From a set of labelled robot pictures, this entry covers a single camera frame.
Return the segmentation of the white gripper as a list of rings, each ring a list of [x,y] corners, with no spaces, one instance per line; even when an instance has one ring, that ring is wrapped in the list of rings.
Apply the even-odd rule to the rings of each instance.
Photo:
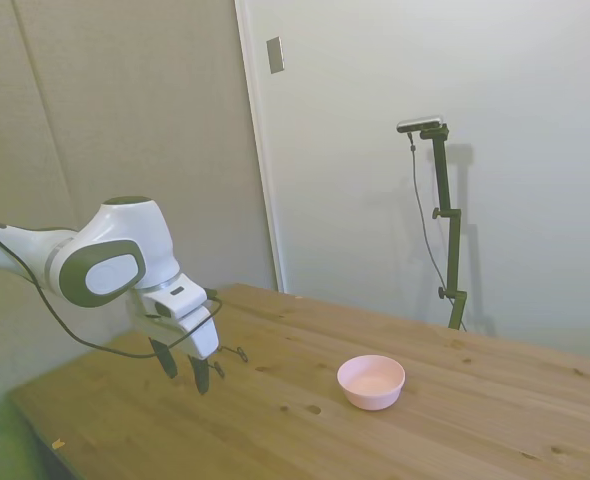
[[[153,353],[165,374],[173,379],[178,374],[176,362],[169,350],[181,338],[177,347],[189,355],[197,391],[204,395],[210,386],[210,366],[206,358],[219,346],[219,338],[211,312],[200,304],[204,295],[184,301],[172,295],[137,295],[127,298],[127,312],[137,330],[150,337]]]

